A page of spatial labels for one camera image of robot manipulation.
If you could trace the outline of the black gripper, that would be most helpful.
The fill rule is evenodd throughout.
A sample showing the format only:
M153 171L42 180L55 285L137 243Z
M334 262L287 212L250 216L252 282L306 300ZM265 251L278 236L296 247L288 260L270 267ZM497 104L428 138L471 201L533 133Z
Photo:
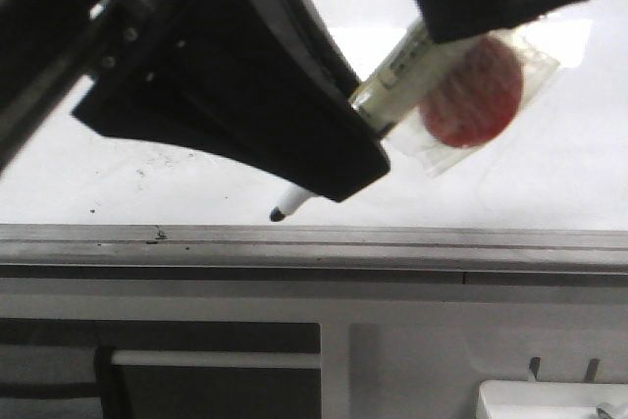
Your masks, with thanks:
M104 42L102 0L1 0L1 166L14 160Z

